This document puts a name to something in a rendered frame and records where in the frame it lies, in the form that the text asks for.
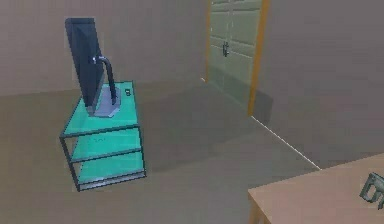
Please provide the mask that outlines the pale green room door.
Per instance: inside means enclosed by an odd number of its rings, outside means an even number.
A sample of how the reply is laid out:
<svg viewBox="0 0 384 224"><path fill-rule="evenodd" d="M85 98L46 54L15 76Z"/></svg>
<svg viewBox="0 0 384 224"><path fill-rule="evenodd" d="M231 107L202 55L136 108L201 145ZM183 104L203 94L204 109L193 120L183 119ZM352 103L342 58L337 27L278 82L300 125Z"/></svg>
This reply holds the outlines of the pale green room door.
<svg viewBox="0 0 384 224"><path fill-rule="evenodd" d="M270 0L208 0L206 77L251 116ZM222 45L229 43L223 56Z"/></svg>

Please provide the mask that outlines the teal glass television stand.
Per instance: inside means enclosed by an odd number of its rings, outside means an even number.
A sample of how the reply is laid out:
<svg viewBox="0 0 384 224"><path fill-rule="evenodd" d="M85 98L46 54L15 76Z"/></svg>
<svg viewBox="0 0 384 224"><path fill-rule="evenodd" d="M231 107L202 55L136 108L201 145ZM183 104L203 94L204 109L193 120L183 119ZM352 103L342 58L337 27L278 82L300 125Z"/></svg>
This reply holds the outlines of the teal glass television stand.
<svg viewBox="0 0 384 224"><path fill-rule="evenodd" d="M121 90L121 107L116 115L91 117L79 99L59 136L79 191L146 176L135 83L122 81L116 87ZM126 96L125 89L131 90L131 96Z"/></svg>

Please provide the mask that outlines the black television set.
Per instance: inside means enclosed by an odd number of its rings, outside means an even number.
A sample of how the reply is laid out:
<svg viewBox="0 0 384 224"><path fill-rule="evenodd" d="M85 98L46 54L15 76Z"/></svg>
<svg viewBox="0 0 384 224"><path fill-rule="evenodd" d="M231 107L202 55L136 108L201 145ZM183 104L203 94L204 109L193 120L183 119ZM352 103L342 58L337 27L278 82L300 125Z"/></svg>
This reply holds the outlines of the black television set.
<svg viewBox="0 0 384 224"><path fill-rule="evenodd" d="M94 18L66 18L65 30L87 113L113 117L121 100L112 64L100 49Z"/></svg>

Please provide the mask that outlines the light brown wooden table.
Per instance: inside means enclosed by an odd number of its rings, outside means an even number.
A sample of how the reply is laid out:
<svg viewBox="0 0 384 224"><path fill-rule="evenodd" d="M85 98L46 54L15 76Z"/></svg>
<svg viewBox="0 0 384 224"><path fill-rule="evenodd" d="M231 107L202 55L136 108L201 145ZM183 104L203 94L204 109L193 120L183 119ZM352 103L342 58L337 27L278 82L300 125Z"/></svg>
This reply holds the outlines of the light brown wooden table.
<svg viewBox="0 0 384 224"><path fill-rule="evenodd" d="M372 172L384 176L384 153L252 188L248 224L384 224L360 197Z"/></svg>

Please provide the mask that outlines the grey-green blocky object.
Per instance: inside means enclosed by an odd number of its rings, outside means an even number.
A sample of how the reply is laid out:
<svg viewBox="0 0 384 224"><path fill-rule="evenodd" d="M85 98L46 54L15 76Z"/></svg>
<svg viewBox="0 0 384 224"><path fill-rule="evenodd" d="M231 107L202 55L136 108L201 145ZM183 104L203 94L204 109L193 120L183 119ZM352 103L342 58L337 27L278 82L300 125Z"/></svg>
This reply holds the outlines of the grey-green blocky object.
<svg viewBox="0 0 384 224"><path fill-rule="evenodd" d="M361 198L369 203L378 203L378 209L384 208L384 177L372 172L359 194Z"/></svg>

